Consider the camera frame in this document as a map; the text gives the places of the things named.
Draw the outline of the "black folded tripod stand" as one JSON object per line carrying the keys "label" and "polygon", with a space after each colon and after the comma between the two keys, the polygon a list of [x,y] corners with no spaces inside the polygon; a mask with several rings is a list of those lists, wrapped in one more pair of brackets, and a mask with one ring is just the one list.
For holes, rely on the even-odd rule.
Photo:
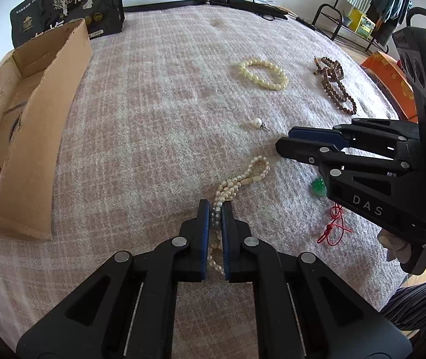
{"label": "black folded tripod stand", "polygon": [[287,19],[288,11],[269,4],[263,4],[248,0],[204,0],[210,5],[228,7],[237,10],[248,11],[263,18]]}

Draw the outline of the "black clothes rack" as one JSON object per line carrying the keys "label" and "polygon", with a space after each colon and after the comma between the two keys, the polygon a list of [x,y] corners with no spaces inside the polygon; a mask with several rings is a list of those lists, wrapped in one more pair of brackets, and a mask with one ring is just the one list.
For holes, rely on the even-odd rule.
{"label": "black clothes rack", "polygon": [[353,7],[345,0],[322,3],[316,10],[311,25],[329,37],[331,41],[337,41],[365,54],[373,54],[376,50],[387,54],[389,52],[388,44],[383,47],[371,36],[365,39],[348,28],[349,15],[352,10]]}

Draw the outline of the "single pearl earring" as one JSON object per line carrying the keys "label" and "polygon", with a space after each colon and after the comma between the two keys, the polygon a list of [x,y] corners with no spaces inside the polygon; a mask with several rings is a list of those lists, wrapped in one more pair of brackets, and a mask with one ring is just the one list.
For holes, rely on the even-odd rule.
{"label": "single pearl earring", "polygon": [[270,130],[261,118],[254,118],[251,121],[251,125],[257,130],[265,130],[265,131]]}

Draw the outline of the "yellow green box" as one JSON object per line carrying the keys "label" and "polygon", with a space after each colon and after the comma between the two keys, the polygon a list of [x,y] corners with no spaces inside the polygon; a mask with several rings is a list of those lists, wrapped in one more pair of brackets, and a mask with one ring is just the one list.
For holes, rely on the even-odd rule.
{"label": "yellow green box", "polygon": [[354,8],[349,15],[350,24],[348,28],[360,35],[361,37],[368,39],[374,29],[375,23],[371,21],[365,14],[363,14],[360,10]]}

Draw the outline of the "brown wooden bead mala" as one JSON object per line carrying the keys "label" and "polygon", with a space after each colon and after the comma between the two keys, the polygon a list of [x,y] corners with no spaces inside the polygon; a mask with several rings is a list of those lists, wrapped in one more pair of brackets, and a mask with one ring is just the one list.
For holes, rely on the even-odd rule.
{"label": "brown wooden bead mala", "polygon": [[320,75],[323,90],[339,111],[353,116],[357,113],[357,104],[348,94],[342,80],[344,71],[341,63],[333,61],[329,57],[314,58],[316,71],[315,75]]}

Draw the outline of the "open cardboard box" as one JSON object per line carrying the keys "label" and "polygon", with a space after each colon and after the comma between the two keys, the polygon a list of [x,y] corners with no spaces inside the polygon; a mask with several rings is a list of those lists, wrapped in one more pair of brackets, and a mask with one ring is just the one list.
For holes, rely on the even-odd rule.
{"label": "open cardboard box", "polygon": [[0,238],[51,239],[59,146],[92,55],[85,20],[74,19],[0,66]]}

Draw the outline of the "beige plaid blanket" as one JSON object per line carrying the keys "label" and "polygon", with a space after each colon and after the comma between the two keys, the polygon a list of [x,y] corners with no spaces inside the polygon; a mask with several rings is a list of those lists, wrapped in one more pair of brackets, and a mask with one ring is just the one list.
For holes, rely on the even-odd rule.
{"label": "beige plaid blanket", "polygon": [[[0,238],[8,347],[114,252],[142,253],[172,237],[257,156],[270,172],[238,192],[236,217],[282,252],[315,253],[376,309],[385,305],[404,275],[386,261],[378,228],[347,212],[340,244],[319,243],[330,202],[310,191],[316,169],[275,150],[291,127],[350,121],[320,87],[315,57],[341,63],[359,117],[396,117],[341,48],[293,20],[203,6],[130,14],[92,49],[59,146],[52,237]],[[255,129],[254,118],[270,130]]]}

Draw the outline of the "orange covered bench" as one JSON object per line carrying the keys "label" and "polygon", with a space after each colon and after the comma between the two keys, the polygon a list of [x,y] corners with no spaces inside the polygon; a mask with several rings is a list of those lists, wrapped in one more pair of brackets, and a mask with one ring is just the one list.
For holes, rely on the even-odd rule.
{"label": "orange covered bench", "polygon": [[418,122],[413,88],[396,59],[376,51],[362,62],[361,67],[384,89],[385,96],[388,97],[401,120]]}

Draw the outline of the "black snack bag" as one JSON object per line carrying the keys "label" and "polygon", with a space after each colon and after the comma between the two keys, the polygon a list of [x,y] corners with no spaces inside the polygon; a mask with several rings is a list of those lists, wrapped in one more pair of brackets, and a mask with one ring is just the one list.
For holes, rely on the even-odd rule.
{"label": "black snack bag", "polygon": [[91,39],[120,33],[122,0],[25,0],[10,12],[13,46],[17,48],[74,19],[85,20]]}

